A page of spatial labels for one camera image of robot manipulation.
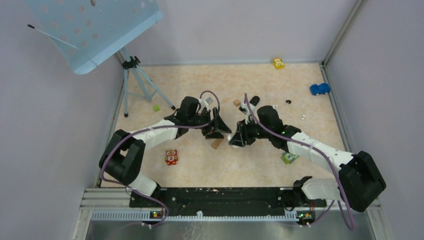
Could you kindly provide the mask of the white earbud charging case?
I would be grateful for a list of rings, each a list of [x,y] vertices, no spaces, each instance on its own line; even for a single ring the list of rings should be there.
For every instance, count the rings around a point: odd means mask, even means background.
[[[239,146],[237,146],[237,145],[232,145],[232,144],[230,144],[231,139],[232,139],[232,136],[231,136],[231,135],[227,135],[228,144],[229,144],[231,147],[235,148],[235,149],[239,148]]]

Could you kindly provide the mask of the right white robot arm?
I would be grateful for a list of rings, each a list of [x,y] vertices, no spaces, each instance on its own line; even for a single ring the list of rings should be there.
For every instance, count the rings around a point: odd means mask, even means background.
[[[258,139],[268,140],[272,146],[297,155],[333,174],[333,178],[307,178],[293,192],[299,206],[312,200],[344,202],[356,212],[364,212],[387,188],[387,184],[372,156],[365,152],[351,153],[328,146],[301,131],[284,124],[270,105],[260,107],[256,116],[237,122],[229,145],[243,148]]]

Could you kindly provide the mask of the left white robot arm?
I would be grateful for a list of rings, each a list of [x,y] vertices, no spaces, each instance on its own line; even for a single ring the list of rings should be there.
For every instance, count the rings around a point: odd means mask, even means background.
[[[189,129],[200,129],[206,139],[223,139],[224,134],[232,132],[217,107],[210,109],[206,99],[186,96],[173,114],[150,127],[133,132],[117,130],[99,160],[99,167],[119,184],[141,193],[141,200],[154,207],[160,202],[160,186],[141,172],[144,153],[178,139]]]

